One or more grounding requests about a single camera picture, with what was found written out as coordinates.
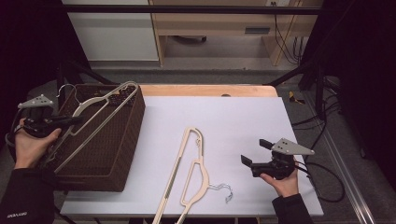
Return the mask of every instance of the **white table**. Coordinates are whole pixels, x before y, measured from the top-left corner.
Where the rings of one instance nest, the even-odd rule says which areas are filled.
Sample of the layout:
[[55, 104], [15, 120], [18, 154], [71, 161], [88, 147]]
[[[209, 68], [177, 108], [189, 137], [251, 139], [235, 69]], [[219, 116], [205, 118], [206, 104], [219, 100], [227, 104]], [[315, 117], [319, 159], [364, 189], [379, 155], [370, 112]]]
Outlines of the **white table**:
[[[154, 217], [177, 158], [186, 127], [199, 129], [204, 137], [204, 162], [212, 184], [227, 183], [233, 199], [226, 203], [227, 189], [209, 189], [195, 203], [189, 217], [263, 217], [273, 215], [275, 190], [254, 178], [241, 163], [243, 154], [253, 162], [268, 162], [271, 151], [259, 139], [276, 142], [281, 137], [296, 141], [290, 121], [278, 97], [145, 96], [146, 112], [131, 171], [124, 192], [69, 192], [62, 214], [89, 217]], [[198, 150], [191, 135], [179, 166], [164, 217], [177, 217], [191, 160]], [[188, 197], [201, 186], [194, 169]], [[305, 174], [299, 187], [309, 213], [321, 216], [317, 195]]]

